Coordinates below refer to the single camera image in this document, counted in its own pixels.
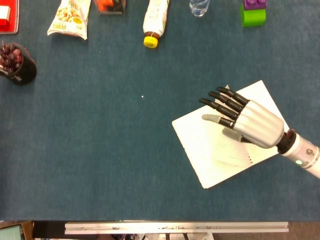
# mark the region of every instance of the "floor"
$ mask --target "floor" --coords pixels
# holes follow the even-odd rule
[[[290,222],[289,232],[223,233],[214,240],[320,240],[320,222]]]

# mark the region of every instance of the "white notebook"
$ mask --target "white notebook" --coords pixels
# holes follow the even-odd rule
[[[256,101],[283,119],[262,80],[237,93]],[[241,143],[228,137],[222,125],[203,120],[203,114],[222,116],[211,107],[204,106],[172,122],[203,188],[210,188],[278,154],[277,147],[263,149],[252,143]],[[284,130],[288,129],[287,123],[284,122]]]

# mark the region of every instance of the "yellow bottle cap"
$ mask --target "yellow bottle cap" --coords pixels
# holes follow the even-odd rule
[[[144,38],[143,44],[147,47],[147,48],[151,48],[154,49],[158,46],[158,39],[156,39],[153,36],[146,36]]]

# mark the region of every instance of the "toy building block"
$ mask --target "toy building block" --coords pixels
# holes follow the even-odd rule
[[[267,0],[243,0],[244,10],[265,9]]]
[[[262,26],[266,21],[266,9],[245,10],[241,4],[242,27]]]
[[[0,6],[0,27],[9,25],[10,7]]]

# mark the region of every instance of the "green block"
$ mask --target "green block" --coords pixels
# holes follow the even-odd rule
[[[245,10],[241,4],[242,27],[261,26],[266,21],[266,9]]]

